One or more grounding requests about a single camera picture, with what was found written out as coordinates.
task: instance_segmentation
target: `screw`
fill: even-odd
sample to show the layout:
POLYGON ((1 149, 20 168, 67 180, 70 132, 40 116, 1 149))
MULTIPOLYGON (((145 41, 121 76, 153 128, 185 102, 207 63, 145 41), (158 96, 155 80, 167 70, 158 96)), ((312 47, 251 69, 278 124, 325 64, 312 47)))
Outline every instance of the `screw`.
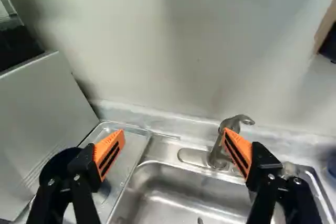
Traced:
POLYGON ((79 178, 80 178, 80 176, 79 176, 79 174, 77 174, 77 175, 74 177, 74 181, 79 180, 79 178))
POLYGON ((271 180, 274 180, 275 176, 272 173, 270 173, 270 174, 268 174, 268 178, 271 179, 271 180))
POLYGON ((55 180, 52 178, 51 180, 49 180, 48 186, 52 186, 54 183, 55 183, 55 180))
POLYGON ((301 185, 301 180, 299 178, 294 178, 293 179, 294 183, 297 184, 297 185, 301 185))

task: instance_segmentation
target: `blue object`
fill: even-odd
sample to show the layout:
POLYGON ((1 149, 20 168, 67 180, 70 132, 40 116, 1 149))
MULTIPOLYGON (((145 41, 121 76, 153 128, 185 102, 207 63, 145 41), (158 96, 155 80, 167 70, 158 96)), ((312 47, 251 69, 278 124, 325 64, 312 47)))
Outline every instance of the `blue object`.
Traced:
POLYGON ((336 156, 332 156, 327 164, 327 170, 331 176, 336 178, 336 156))

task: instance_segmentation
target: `stainless steel sink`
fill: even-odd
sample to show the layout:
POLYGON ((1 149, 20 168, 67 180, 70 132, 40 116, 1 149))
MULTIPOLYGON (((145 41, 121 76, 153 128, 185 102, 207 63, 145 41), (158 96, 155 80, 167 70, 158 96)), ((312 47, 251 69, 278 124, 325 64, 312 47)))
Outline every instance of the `stainless steel sink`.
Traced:
POLYGON ((114 216, 115 223, 244 223, 250 210, 244 185, 161 162, 135 171, 114 216))
MULTIPOLYGON (((230 167, 217 171, 182 163, 177 158, 188 143, 161 137, 151 141, 110 216, 116 224, 225 224, 245 223, 251 209, 243 178, 230 167)), ((194 146, 206 150, 206 146, 194 146)), ((297 167, 307 176, 306 169, 297 167)), ((318 187, 318 181, 310 181, 318 187)), ((324 223, 333 223, 326 212, 323 189, 314 188, 324 223)), ((280 205, 273 223, 285 223, 280 205)))

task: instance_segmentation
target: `white wall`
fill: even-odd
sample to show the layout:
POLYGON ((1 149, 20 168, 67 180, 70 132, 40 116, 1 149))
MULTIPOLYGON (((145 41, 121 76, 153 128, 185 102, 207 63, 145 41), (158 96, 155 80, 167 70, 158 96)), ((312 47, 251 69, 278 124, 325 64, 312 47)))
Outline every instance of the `white wall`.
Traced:
POLYGON ((331 0, 13 0, 92 98, 336 135, 331 0))

